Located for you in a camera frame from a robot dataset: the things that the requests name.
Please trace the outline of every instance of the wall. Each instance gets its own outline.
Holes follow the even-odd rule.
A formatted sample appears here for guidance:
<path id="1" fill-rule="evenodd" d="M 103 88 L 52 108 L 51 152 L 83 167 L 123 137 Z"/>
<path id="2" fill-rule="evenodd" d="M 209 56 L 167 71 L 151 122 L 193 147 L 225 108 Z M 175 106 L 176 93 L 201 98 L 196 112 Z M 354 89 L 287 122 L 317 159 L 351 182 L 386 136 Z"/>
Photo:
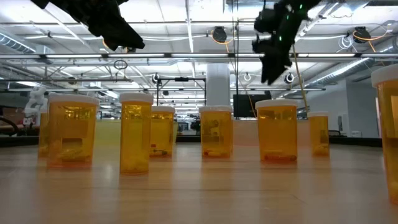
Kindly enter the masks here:
<path id="1" fill-rule="evenodd" d="M 350 136 L 346 80 L 326 86 L 326 91 L 310 92 L 307 101 L 311 111 L 329 112 L 329 130 L 339 130 L 338 117 L 342 116 L 342 134 Z"/>
<path id="2" fill-rule="evenodd" d="M 371 82 L 347 80 L 349 128 L 361 131 L 363 138 L 379 138 L 376 112 L 376 89 Z"/>

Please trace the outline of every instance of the metal frame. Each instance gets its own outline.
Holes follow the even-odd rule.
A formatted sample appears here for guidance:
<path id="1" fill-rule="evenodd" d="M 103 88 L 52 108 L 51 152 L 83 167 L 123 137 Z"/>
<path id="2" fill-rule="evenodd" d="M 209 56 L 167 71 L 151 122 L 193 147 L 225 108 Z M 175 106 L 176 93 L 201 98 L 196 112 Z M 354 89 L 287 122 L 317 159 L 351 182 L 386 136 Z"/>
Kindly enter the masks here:
<path id="1" fill-rule="evenodd" d="M 264 54 L 239 53 L 239 58 L 259 58 Z M 0 59 L 109 59 L 109 58 L 237 58 L 234 53 L 133 53 L 133 54 L 2 54 Z M 296 53 L 299 59 L 398 58 L 398 53 Z"/>
<path id="2" fill-rule="evenodd" d="M 159 90 L 163 89 L 163 87 L 166 86 L 169 83 L 169 81 L 182 82 L 182 81 L 178 80 L 179 78 L 185 78 L 185 77 L 176 77 L 176 78 L 160 78 L 159 77 L 157 79 L 157 82 L 156 82 L 156 105 L 157 106 L 159 106 Z M 194 81 L 197 85 L 199 85 L 199 83 L 197 81 L 204 81 L 205 82 L 205 87 L 203 88 L 201 85 L 199 85 L 200 88 L 181 88 L 181 89 L 178 89 L 176 91 L 180 91 L 180 90 L 183 90 L 183 91 L 184 90 L 185 91 L 204 91 L 205 92 L 205 106 L 206 106 L 206 102 L 207 102 L 207 99 L 206 99 L 206 78 L 186 78 L 186 79 L 188 81 Z M 162 81 L 162 80 L 165 80 L 166 83 L 164 83 L 164 85 L 162 85 L 162 87 L 159 88 L 160 87 L 159 86 L 159 81 Z"/>

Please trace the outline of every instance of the metal beam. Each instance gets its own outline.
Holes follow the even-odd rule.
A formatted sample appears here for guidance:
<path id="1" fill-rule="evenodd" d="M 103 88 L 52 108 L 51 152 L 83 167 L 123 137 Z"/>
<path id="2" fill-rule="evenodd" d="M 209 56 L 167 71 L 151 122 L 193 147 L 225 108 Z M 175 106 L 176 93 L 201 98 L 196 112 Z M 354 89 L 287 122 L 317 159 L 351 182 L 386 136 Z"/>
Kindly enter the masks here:
<path id="1" fill-rule="evenodd" d="M 254 19 L 252 21 L 240 21 L 239 23 L 245 26 L 251 26 L 254 24 Z M 155 22 L 128 22 L 130 26 L 159 26 L 159 25 L 168 25 L 168 26 L 181 26 L 187 24 L 186 21 L 155 21 Z M 192 25 L 196 26 L 230 26 L 231 21 L 191 21 Z M 66 22 L 64 23 L 67 27 L 80 27 L 81 24 L 77 22 Z M 0 23 L 2 27 L 59 27 L 60 25 L 55 22 L 2 22 Z"/>
<path id="2" fill-rule="evenodd" d="M 264 54 L 253 54 L 253 53 L 239 53 L 239 59 L 241 58 L 251 58 L 257 60 L 259 57 L 263 57 Z M 238 57 L 234 53 L 133 53 L 133 54 L 2 54 L 0 55 L 0 60 L 17 60 L 17 59 L 98 59 L 98 60 L 108 60 L 109 58 L 184 58 L 189 59 L 229 59 Z M 397 58 L 398 53 L 297 53 L 297 58 L 307 59 L 309 61 L 313 59 L 323 59 L 323 60 L 356 60 L 358 58 Z"/>

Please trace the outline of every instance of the fluorescent light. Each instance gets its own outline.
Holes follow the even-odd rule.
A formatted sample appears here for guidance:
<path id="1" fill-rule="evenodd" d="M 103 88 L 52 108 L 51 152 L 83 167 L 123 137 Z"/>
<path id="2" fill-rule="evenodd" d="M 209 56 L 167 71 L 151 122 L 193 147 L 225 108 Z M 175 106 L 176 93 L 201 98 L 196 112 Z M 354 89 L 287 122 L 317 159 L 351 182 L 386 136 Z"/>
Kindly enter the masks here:
<path id="1" fill-rule="evenodd" d="M 106 92 L 104 92 L 105 94 L 107 94 L 108 96 L 110 96 L 110 97 L 113 97 L 113 98 L 115 98 L 115 99 L 117 99 L 117 98 L 119 98 L 119 95 L 118 94 L 116 94 L 115 92 L 113 92 L 113 91 L 106 91 Z"/>
<path id="2" fill-rule="evenodd" d="M 239 57 L 254 57 L 254 58 L 258 58 L 258 57 L 263 57 L 263 56 L 264 56 L 264 54 L 239 54 Z"/>
<path id="3" fill-rule="evenodd" d="M 354 57 L 354 56 L 355 54 L 308 54 L 308 57 Z"/>
<path id="4" fill-rule="evenodd" d="M 64 72 L 64 71 L 60 71 L 60 73 L 65 74 L 65 75 L 67 75 L 67 76 L 69 76 L 69 77 L 74 77 L 73 75 L 71 75 L 71 74 L 69 74 L 69 73 L 67 73 L 67 72 Z"/>
<path id="5" fill-rule="evenodd" d="M 101 91 L 102 89 L 77 89 L 77 91 Z"/>
<path id="6" fill-rule="evenodd" d="M 228 57 L 228 54 L 172 54 L 172 57 Z"/>
<path id="7" fill-rule="evenodd" d="M 369 53 L 369 54 L 362 54 L 362 57 L 398 57 L 397 53 Z"/>
<path id="8" fill-rule="evenodd" d="M 388 50 L 390 50 L 390 49 L 393 49 L 393 48 L 394 48 L 394 47 L 391 46 L 391 47 L 389 47 L 389 48 L 386 48 L 386 49 L 382 50 L 381 52 L 386 52 L 386 51 L 388 51 Z"/>
<path id="9" fill-rule="evenodd" d="M 119 85 L 120 88 L 133 88 L 133 89 L 139 89 L 139 84 L 136 82 L 132 82 L 130 85 Z"/>
<path id="10" fill-rule="evenodd" d="M 18 84 L 26 85 L 26 86 L 38 86 L 39 84 L 34 82 L 17 82 Z"/>
<path id="11" fill-rule="evenodd" d="M 14 58 L 34 59 L 40 58 L 38 55 L 0 55 L 1 59 L 14 59 Z"/>
<path id="12" fill-rule="evenodd" d="M 47 58 L 101 58 L 100 54 L 46 55 Z"/>
<path id="13" fill-rule="evenodd" d="M 99 50 L 105 51 L 107 54 L 109 54 L 109 52 L 106 49 L 99 49 Z"/>
<path id="14" fill-rule="evenodd" d="M 110 58 L 146 58 L 146 57 L 164 57 L 164 54 L 109 54 Z"/>
<path id="15" fill-rule="evenodd" d="M 75 91 L 73 89 L 58 89 L 58 90 L 47 90 L 47 91 Z"/>

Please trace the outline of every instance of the wooden table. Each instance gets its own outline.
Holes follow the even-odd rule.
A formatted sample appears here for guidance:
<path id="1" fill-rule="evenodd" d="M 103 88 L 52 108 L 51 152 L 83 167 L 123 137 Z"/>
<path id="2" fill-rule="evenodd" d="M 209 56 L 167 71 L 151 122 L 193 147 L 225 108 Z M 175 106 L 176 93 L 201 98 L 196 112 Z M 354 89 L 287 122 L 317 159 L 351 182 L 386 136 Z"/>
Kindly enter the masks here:
<path id="1" fill-rule="evenodd" d="M 296 166 L 261 165 L 256 148 L 201 159 L 199 144 L 143 176 L 119 176 L 119 150 L 96 148 L 92 170 L 46 170 L 37 147 L 0 149 L 0 223 L 398 223 L 382 152 L 299 150 Z"/>

